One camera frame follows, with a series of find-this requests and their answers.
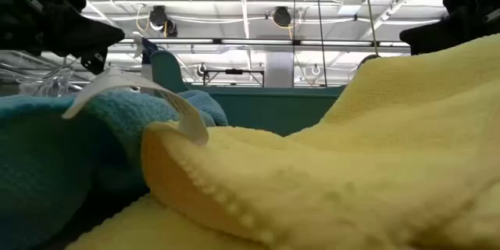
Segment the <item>white square pillar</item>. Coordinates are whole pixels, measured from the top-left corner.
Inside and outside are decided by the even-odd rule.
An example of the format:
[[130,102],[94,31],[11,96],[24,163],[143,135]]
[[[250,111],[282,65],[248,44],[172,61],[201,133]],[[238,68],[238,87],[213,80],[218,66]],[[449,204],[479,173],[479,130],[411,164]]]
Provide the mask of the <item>white square pillar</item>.
[[265,88],[292,88],[294,82],[294,56],[292,52],[266,53],[264,69]]

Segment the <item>yellow microfiber towel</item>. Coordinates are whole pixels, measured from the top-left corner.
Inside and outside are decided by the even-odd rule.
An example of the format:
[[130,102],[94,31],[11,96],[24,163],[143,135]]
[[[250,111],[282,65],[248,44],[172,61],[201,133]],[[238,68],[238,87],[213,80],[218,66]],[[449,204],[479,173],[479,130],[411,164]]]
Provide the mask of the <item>yellow microfiber towel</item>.
[[500,250],[500,34],[372,59],[286,137],[160,94],[150,192],[67,250]]

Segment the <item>clear plastic container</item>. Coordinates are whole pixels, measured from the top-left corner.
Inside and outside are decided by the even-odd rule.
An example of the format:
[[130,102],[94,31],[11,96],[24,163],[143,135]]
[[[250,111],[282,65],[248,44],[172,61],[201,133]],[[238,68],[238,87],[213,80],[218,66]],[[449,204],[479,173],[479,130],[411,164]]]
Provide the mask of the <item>clear plastic container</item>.
[[26,73],[19,82],[19,94],[38,97],[60,97],[70,88],[73,75],[73,64],[77,61],[65,62],[46,74]]

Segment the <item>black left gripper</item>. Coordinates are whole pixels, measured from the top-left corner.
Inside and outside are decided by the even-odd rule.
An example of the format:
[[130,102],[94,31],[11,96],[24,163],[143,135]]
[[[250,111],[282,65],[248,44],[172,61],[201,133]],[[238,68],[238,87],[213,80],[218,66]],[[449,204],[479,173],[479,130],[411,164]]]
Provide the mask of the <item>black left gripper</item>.
[[108,47],[125,38],[118,28],[81,15],[87,0],[0,0],[0,50],[81,56],[94,75],[104,71]]

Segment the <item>gray spray bottle blue head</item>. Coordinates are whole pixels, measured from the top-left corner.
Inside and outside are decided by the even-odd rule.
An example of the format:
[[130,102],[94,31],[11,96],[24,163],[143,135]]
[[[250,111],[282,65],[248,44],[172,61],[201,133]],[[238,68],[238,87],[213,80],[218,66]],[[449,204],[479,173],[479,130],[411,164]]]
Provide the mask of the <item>gray spray bottle blue head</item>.
[[133,43],[136,46],[134,58],[141,57],[141,75],[152,80],[151,55],[159,50],[158,46],[140,34],[134,34]]

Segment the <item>teal plastic basket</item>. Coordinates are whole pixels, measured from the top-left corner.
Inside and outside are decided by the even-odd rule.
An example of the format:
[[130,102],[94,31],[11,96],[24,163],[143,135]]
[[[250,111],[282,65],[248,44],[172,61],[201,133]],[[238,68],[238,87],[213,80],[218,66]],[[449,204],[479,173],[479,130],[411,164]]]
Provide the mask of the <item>teal plastic basket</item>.
[[186,99],[207,98],[219,104],[232,127],[267,130],[281,136],[317,124],[345,89],[188,86],[177,58],[168,51],[150,56],[152,79]]

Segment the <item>long ceiling light strip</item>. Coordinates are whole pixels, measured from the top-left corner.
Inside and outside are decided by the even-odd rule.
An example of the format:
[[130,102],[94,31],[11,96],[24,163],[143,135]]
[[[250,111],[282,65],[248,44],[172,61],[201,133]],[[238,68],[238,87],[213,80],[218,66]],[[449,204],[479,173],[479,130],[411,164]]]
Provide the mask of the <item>long ceiling light strip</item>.
[[[154,44],[165,45],[304,45],[304,46],[342,46],[374,47],[372,41],[321,41],[321,40],[278,40],[278,39],[222,39],[222,38],[146,38]],[[400,41],[377,41],[379,47],[409,47]]]

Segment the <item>black background table frame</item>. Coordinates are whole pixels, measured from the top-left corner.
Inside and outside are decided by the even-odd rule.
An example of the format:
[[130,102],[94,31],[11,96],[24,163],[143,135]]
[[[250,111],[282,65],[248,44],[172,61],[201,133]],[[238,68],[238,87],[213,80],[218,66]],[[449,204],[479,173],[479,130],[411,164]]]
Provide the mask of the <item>black background table frame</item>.
[[[224,73],[226,75],[243,75],[249,74],[257,83],[263,88],[265,84],[265,71],[264,70],[242,70],[242,69],[225,69],[225,70],[203,70],[202,71],[202,85],[207,86],[214,78],[219,74]],[[261,80],[255,78],[255,74],[260,74],[262,76]]]

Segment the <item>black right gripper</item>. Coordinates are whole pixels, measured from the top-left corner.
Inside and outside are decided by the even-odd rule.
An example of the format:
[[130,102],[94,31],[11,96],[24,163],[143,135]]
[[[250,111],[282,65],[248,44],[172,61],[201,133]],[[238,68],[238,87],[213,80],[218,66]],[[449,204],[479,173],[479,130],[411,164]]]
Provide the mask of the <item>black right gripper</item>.
[[500,0],[444,0],[449,14],[464,8],[472,16],[452,15],[399,34],[411,55],[438,52],[477,38],[500,33]]

